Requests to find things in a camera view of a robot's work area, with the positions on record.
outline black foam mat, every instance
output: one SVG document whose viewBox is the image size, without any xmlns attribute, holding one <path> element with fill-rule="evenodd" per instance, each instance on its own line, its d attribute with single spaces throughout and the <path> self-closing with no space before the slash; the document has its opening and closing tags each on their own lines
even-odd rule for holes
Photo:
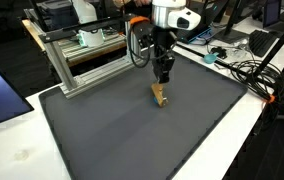
<svg viewBox="0 0 284 180">
<path fill-rule="evenodd" d="M 153 101 L 151 66 L 128 70 L 69 100 L 59 88 L 40 95 L 73 179 L 174 177 L 247 91 L 177 53 L 170 77 L 164 108 Z"/>
</svg>

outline desk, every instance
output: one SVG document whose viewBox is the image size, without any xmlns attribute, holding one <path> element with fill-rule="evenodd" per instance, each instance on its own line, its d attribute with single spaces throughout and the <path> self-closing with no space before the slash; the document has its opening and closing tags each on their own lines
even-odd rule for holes
<svg viewBox="0 0 284 180">
<path fill-rule="evenodd" d="M 41 51 L 45 52 L 43 42 L 39 38 L 41 30 L 36 28 L 36 26 L 28 19 L 22 20 L 22 24 L 33 37 L 37 45 L 40 47 Z M 89 61 L 91 59 L 126 47 L 125 37 L 122 35 L 115 38 L 105 36 L 105 43 L 103 44 L 103 46 L 97 48 L 82 48 L 77 42 L 72 42 L 69 40 L 61 40 L 59 41 L 59 44 L 62 51 L 64 52 L 64 56 L 68 60 L 67 64 L 69 67 L 73 67 L 85 61 Z"/>
<path fill-rule="evenodd" d="M 240 23 L 238 30 L 250 33 L 259 26 L 250 18 Z M 198 46 L 189 46 L 199 50 Z M 204 64 L 202 59 L 176 47 L 175 51 L 193 59 L 225 76 L 227 70 L 218 70 L 214 65 Z M 284 68 L 284 47 L 272 60 L 278 68 Z M 38 94 L 27 100 L 35 108 L 33 112 L 0 124 L 0 179 L 70 179 L 57 145 L 42 112 Z M 234 157 L 245 141 L 262 111 L 262 101 L 248 92 L 221 120 L 190 157 L 175 180 L 222 179 Z M 15 154 L 29 152 L 26 160 L 17 160 Z"/>
</svg>

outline white table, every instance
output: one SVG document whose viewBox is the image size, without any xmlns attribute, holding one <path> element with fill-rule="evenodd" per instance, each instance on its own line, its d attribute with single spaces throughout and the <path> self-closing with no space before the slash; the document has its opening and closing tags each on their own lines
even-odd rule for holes
<svg viewBox="0 0 284 180">
<path fill-rule="evenodd" d="M 260 28 L 259 22 L 246 19 L 236 29 L 247 33 Z M 206 47 L 188 46 L 206 52 Z M 230 77 L 227 70 L 204 64 L 202 59 L 176 47 L 175 50 L 221 74 Z M 284 47 L 272 60 L 278 68 L 284 68 Z M 70 179 L 58 151 L 37 93 L 27 98 L 34 111 L 0 124 L 0 179 Z M 219 180 L 245 141 L 262 111 L 262 101 L 248 92 L 221 120 L 201 146 L 186 162 L 175 180 Z"/>
</svg>

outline laptop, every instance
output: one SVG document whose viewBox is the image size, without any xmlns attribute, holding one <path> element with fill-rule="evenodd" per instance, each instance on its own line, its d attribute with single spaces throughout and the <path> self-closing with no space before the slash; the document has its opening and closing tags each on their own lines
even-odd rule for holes
<svg viewBox="0 0 284 180">
<path fill-rule="evenodd" d="M 196 12 L 201 15 L 201 22 L 199 25 L 190 31 L 179 29 L 177 32 L 178 41 L 190 44 L 198 37 L 205 37 L 209 34 L 211 32 L 211 28 L 209 26 L 227 5 L 228 1 L 229 0 L 216 0 L 208 3 L 208 0 L 206 0 L 204 3 L 206 5 L 203 7 L 204 10 Z"/>
<path fill-rule="evenodd" d="M 284 33 L 284 21 L 281 21 L 281 0 L 268 0 L 264 6 L 263 29 Z"/>
</svg>

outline white device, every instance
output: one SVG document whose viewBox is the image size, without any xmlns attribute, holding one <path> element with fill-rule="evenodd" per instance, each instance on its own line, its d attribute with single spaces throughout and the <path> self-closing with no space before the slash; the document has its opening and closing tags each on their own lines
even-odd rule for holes
<svg viewBox="0 0 284 180">
<path fill-rule="evenodd" d="M 95 8 L 88 0 L 73 0 L 74 9 L 79 17 L 79 23 L 89 23 L 97 20 Z M 102 29 L 86 32 L 79 30 L 77 35 L 82 47 L 95 47 L 104 43 Z"/>
<path fill-rule="evenodd" d="M 152 0 L 152 22 L 161 28 L 192 30 L 201 16 L 185 7 L 186 0 Z"/>
</svg>

